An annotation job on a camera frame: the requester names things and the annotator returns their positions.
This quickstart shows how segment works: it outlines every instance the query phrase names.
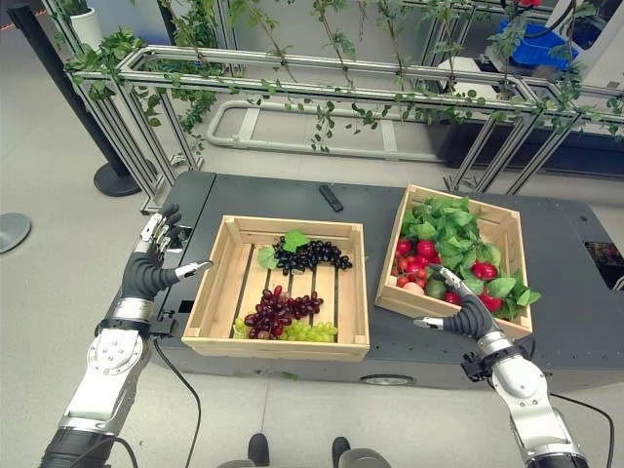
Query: black pole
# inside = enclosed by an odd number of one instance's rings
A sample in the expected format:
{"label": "black pole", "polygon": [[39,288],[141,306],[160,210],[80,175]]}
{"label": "black pole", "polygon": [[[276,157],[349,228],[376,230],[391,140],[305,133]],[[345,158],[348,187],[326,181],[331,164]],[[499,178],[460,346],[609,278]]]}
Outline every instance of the black pole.
{"label": "black pole", "polygon": [[74,91],[71,81],[65,75],[62,61],[57,51],[55,51],[30,8],[21,4],[9,7],[7,12],[13,24],[17,29],[21,30],[30,47],[32,47],[32,50],[46,68],[46,71],[48,71],[48,74],[78,117],[78,120],[89,132],[104,158],[108,161],[108,164],[97,170],[94,176],[96,188],[104,195],[111,197],[123,197],[139,192],[140,188],[130,175],[128,168],[124,166],[124,163],[106,138],[96,119],[87,112],[83,100]]}
{"label": "black pole", "polygon": [[174,34],[176,33],[176,25],[174,24],[174,16],[172,15],[172,11],[163,6],[160,0],[156,0],[158,4],[158,10],[160,10],[160,16],[163,17],[163,23],[165,24],[165,28],[167,29],[167,35],[169,36],[169,41],[172,43],[172,46],[176,44],[176,37]]}

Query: potted plant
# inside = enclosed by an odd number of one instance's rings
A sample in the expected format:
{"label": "potted plant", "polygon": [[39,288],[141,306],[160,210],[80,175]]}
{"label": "potted plant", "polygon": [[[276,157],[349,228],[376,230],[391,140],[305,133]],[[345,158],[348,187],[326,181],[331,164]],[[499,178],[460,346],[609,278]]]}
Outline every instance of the potted plant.
{"label": "potted plant", "polygon": [[62,6],[80,42],[96,51],[102,38],[96,10],[88,6],[86,0],[62,0]]}

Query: wooden crate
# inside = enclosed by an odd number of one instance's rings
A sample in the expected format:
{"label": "wooden crate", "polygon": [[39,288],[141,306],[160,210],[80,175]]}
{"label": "wooden crate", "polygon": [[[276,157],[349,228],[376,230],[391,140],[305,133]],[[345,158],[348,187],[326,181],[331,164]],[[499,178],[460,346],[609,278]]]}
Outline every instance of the wooden crate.
{"label": "wooden crate", "polygon": [[[316,272],[284,276],[257,263],[258,249],[275,244],[291,229],[310,240],[331,241],[349,255],[353,268],[319,264]],[[225,215],[214,240],[211,260],[197,292],[182,341],[208,356],[362,361],[369,351],[369,319],[362,224]],[[317,291],[324,300],[312,323],[332,322],[334,343],[234,339],[237,317],[254,312],[262,290],[281,285],[292,297]]]}
{"label": "wooden crate", "polygon": [[[444,192],[409,185],[401,200],[394,220],[388,252],[383,264],[383,271],[377,288],[375,304],[380,307],[398,312],[409,317],[438,316],[447,317],[459,311],[459,306],[449,304],[427,295],[417,295],[402,288],[393,286],[396,278],[391,276],[392,262],[397,241],[401,235],[401,223],[406,210],[423,202],[428,197],[460,198]],[[481,237],[487,242],[495,244],[500,249],[500,263],[510,274],[519,269],[522,272],[523,283],[527,284],[527,270],[525,267],[525,250],[523,247],[522,227],[520,214],[512,210],[488,205],[471,200],[468,209],[470,213],[478,215],[477,224]],[[498,325],[512,338],[525,336],[532,332],[530,306],[522,307],[521,313],[513,322],[496,320]]]}

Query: blue container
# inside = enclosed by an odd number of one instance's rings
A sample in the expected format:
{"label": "blue container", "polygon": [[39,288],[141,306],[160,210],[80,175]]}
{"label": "blue container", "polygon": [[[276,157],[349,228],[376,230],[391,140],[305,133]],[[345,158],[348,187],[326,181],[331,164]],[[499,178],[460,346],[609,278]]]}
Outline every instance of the blue container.
{"label": "blue container", "polygon": [[[507,19],[501,21],[498,25],[498,29],[496,29],[496,34],[502,32],[502,30],[507,27],[507,23]],[[527,24],[525,33],[535,34],[545,31],[546,29],[545,26],[539,24]],[[534,67],[537,65],[551,65],[558,70],[565,70],[567,69],[567,60],[550,55],[550,51],[553,47],[561,46],[564,43],[565,41],[553,31],[535,39],[523,38],[511,57],[515,63],[521,66]],[[576,56],[578,56],[578,51],[572,47],[572,59],[576,58]]]}

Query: person's foot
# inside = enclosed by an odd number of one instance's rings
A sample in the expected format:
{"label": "person's foot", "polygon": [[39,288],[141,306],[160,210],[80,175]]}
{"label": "person's foot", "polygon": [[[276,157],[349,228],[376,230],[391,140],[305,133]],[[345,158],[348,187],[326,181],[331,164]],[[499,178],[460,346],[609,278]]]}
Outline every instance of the person's foot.
{"label": "person's foot", "polygon": [[247,458],[255,466],[269,466],[269,443],[264,434],[253,434],[247,448]]}
{"label": "person's foot", "polygon": [[336,437],[331,444],[331,461],[333,462],[333,468],[338,468],[338,462],[340,456],[346,451],[350,450],[351,446],[349,441],[344,437]]}

